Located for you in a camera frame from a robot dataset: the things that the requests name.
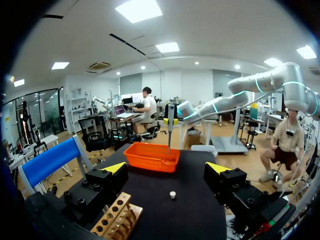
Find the ceiling light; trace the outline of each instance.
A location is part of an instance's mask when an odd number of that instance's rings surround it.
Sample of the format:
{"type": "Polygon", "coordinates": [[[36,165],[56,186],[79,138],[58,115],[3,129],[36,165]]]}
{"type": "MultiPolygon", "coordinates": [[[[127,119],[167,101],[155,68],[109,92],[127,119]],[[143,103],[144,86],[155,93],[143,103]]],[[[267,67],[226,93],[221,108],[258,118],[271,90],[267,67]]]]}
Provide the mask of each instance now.
{"type": "Polygon", "coordinates": [[[155,47],[161,53],[171,53],[171,52],[179,52],[180,51],[178,44],[176,42],[158,44],[158,45],[155,45],[155,47]]]}
{"type": "Polygon", "coordinates": [[[277,67],[282,64],[282,61],[272,57],[265,60],[264,63],[270,65],[271,67],[277,67]]]}
{"type": "Polygon", "coordinates": [[[316,59],[317,56],[312,48],[308,45],[296,50],[304,59],[316,59]]]}
{"type": "Polygon", "coordinates": [[[19,80],[19,81],[14,81],[14,82],[13,82],[13,85],[14,85],[15,87],[19,87],[19,86],[21,86],[21,85],[23,85],[23,84],[25,84],[25,80],[24,80],[24,79],[21,79],[21,80],[19,80]]]}
{"type": "Polygon", "coordinates": [[[56,61],[51,70],[56,70],[56,69],[65,69],[68,65],[69,65],[70,62],[68,61],[56,61]]]}
{"type": "Polygon", "coordinates": [[[116,7],[131,23],[162,16],[161,9],[155,0],[130,0],[116,7]]]}

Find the man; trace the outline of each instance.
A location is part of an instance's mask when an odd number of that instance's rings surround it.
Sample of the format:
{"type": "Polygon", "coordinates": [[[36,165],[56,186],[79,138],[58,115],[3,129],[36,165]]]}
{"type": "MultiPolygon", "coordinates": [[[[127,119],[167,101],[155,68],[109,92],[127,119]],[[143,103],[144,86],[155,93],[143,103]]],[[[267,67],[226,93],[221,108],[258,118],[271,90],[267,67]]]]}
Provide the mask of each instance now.
{"type": "Polygon", "coordinates": [[[300,169],[297,170],[297,160],[302,161],[304,157],[304,131],[297,121],[297,115],[298,111],[288,110],[288,119],[283,120],[274,131],[271,139],[271,149],[265,149],[260,155],[266,169],[266,174],[259,179],[261,183],[274,177],[270,168],[270,161],[273,163],[281,162],[285,164],[288,171],[291,171],[275,184],[278,191],[282,191],[282,184],[290,181],[295,171],[296,174],[293,178],[297,178],[301,173],[300,169]],[[295,154],[296,147],[299,148],[298,156],[295,154]]]}
{"type": "Polygon", "coordinates": [[[145,87],[142,90],[143,95],[143,108],[133,108],[134,112],[143,113],[142,116],[137,116],[132,119],[132,128],[135,134],[138,134],[138,127],[137,124],[148,124],[153,121],[151,116],[157,112],[157,104],[156,100],[151,96],[152,90],[150,87],[145,87]]]}

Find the brown shorts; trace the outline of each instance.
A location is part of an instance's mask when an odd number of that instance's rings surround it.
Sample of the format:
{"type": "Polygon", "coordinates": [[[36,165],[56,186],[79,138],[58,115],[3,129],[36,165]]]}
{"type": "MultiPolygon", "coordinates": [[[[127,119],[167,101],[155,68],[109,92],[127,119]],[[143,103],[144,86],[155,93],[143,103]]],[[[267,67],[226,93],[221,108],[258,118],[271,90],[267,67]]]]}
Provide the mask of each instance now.
{"type": "Polygon", "coordinates": [[[285,164],[285,169],[291,171],[291,165],[294,164],[297,160],[297,156],[294,152],[282,151],[282,149],[278,147],[274,151],[274,159],[271,159],[271,162],[280,162],[282,164],[285,164]]]}

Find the wooden test tube rack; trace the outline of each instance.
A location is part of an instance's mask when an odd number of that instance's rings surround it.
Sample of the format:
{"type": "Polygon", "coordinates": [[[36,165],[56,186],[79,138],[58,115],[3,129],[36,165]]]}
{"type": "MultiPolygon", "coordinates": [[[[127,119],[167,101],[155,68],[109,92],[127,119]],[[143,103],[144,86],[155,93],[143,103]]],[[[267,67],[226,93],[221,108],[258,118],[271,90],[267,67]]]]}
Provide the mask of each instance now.
{"type": "Polygon", "coordinates": [[[129,203],[130,199],[131,195],[122,192],[91,232],[109,240],[126,240],[144,210],[129,203]]]}

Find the man in beige shirt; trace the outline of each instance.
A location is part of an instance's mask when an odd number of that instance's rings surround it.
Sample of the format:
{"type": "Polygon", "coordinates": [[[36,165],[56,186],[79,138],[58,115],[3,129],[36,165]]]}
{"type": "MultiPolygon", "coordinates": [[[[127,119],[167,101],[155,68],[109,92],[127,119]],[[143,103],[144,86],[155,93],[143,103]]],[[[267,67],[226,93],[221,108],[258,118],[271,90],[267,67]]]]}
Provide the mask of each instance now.
{"type": "MultiPolygon", "coordinates": [[[[260,182],[264,183],[274,178],[270,161],[283,163],[285,168],[291,171],[276,183],[278,191],[282,191],[282,184],[288,182],[297,170],[297,160],[302,161],[304,157],[304,130],[297,121],[297,115],[298,111],[288,110],[288,119],[283,120],[274,131],[271,139],[271,149],[265,149],[260,155],[266,169],[266,174],[259,179],[260,182]],[[299,148],[298,156],[296,156],[297,147],[299,148]]],[[[297,178],[300,173],[301,170],[298,169],[294,178],[297,178]]]]}

